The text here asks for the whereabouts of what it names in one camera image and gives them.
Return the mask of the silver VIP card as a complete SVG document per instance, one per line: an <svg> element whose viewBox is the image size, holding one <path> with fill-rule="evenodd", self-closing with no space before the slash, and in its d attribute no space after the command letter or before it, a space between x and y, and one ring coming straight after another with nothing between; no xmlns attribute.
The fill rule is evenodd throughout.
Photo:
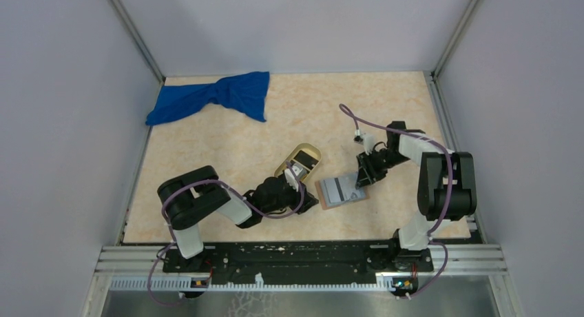
<svg viewBox="0 0 584 317"><path fill-rule="evenodd" d="M355 188L356 174L345 174L320 181L321 189L329 205L339 205L362 197L362 191Z"/></svg>

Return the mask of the black VIP card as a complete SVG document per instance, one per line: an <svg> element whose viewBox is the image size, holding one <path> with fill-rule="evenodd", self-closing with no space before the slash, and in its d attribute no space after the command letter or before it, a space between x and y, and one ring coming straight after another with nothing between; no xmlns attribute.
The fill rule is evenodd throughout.
<svg viewBox="0 0 584 317"><path fill-rule="evenodd" d="M299 150L296 155L293 157L293 160L296 163L299 163L309 171L312 171L314 167L319 163L319 161L312 157L310 154L307 154L304 150Z"/></svg>

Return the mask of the beige oval plastic tray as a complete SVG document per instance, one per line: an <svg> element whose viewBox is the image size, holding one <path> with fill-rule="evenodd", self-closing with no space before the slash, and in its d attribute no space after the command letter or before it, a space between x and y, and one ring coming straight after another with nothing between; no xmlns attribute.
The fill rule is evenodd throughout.
<svg viewBox="0 0 584 317"><path fill-rule="evenodd" d="M300 143L276 168L274 176L278 177L283 174L286 164L290 163L292 166L295 165L301 169L300 180L305 183L312 177L312 173L319 168L321 160L322 152L319 148L310 143Z"/></svg>

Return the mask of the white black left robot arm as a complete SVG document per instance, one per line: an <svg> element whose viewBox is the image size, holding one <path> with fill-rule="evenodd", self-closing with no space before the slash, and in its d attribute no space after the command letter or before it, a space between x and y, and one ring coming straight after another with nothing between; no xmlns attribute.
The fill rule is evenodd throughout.
<svg viewBox="0 0 584 317"><path fill-rule="evenodd" d="M281 174L244 194L221 181L210 165L165 181L157 194L181 265L191 272L205 266L207 254L198 224L213 213L247 229L265 218L282 219L316 206L319 201L301 181L303 176L304 170L289 163Z"/></svg>

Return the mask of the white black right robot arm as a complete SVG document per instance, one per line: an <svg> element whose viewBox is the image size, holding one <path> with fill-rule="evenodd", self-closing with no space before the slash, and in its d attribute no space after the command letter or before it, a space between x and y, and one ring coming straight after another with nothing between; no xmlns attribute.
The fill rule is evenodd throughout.
<svg viewBox="0 0 584 317"><path fill-rule="evenodd" d="M426 249L434 232L475 212L476 181L470 153L449 150L424 131L407 129L403 121L386 126L381 149L373 136L359 129L354 141L364 148L357 155L357 189L379 182L390 169L406 161L419 167L418 212L395 232L397 245L388 251L388 262L394 269L407 269L415 260L414 252Z"/></svg>

